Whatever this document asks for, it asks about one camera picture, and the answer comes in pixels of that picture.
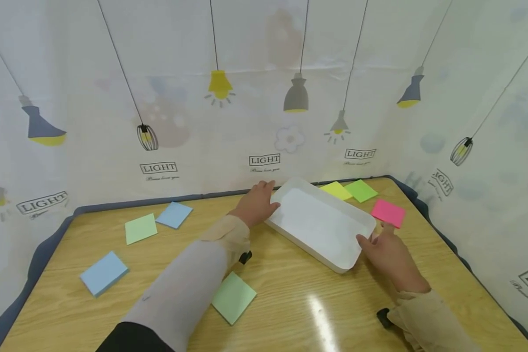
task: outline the white plastic tray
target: white plastic tray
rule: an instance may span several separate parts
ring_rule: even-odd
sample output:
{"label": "white plastic tray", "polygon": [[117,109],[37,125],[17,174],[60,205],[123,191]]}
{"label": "white plastic tray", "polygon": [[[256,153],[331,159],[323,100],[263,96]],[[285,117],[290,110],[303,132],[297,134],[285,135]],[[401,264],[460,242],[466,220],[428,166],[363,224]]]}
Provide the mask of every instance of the white plastic tray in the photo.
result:
{"label": "white plastic tray", "polygon": [[282,206],[266,223],[339,274],[360,255],[356,234],[368,237],[375,229],[371,215],[302,178],[290,178],[271,201]]}

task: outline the table surface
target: table surface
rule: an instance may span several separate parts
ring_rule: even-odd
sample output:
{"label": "table surface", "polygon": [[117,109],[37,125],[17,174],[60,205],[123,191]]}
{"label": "table surface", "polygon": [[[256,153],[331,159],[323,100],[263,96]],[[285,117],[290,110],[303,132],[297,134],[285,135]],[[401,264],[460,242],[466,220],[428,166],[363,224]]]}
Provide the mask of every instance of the table surface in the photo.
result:
{"label": "table surface", "polygon": [[[483,351],[528,351],[528,342],[406,196],[388,178],[366,181],[379,196],[350,204],[370,212],[379,197],[406,210],[397,234],[420,271]],[[143,291],[188,244],[241,196],[184,201],[194,209],[178,230],[126,245],[124,223],[167,204],[96,212],[70,225],[0,351],[94,351]],[[252,259],[234,271],[256,292],[234,326],[209,307],[189,351],[407,351],[375,313],[393,307],[390,283],[364,256],[336,274],[267,225],[252,229]],[[95,299],[79,275],[110,251],[130,271]]]}

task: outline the wrist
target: wrist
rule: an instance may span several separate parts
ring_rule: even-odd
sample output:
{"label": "wrist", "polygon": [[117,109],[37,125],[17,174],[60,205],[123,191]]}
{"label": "wrist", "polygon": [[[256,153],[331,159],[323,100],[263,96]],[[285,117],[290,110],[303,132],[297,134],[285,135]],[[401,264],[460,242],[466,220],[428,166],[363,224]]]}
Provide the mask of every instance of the wrist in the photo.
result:
{"label": "wrist", "polygon": [[228,215],[233,215],[239,219],[241,219],[242,222],[246,224],[249,228],[253,226],[253,223],[250,221],[250,217],[243,214],[242,211],[239,211],[238,209],[233,209],[230,212],[227,213]]}
{"label": "wrist", "polygon": [[431,290],[430,284],[420,273],[400,275],[391,278],[391,282],[397,292],[428,293]]}

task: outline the flower drawing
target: flower drawing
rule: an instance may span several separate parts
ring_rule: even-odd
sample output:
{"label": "flower drawing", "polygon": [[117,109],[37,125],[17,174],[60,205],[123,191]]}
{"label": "flower drawing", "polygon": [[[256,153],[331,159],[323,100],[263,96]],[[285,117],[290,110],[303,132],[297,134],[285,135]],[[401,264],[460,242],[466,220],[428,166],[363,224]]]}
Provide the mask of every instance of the flower drawing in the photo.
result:
{"label": "flower drawing", "polygon": [[276,132],[276,142],[274,146],[277,151],[286,151],[294,153],[297,147],[305,143],[305,137],[302,135],[297,126],[291,126],[287,129],[279,129]]}

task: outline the white curtain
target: white curtain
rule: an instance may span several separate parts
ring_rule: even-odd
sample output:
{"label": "white curtain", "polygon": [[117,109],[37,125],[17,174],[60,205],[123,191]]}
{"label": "white curtain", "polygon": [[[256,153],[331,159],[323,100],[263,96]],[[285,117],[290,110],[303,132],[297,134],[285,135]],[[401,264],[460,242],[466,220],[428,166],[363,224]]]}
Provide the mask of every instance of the white curtain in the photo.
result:
{"label": "white curtain", "polygon": [[389,174],[528,330],[528,0],[100,3],[0,0],[0,316],[79,207]]}

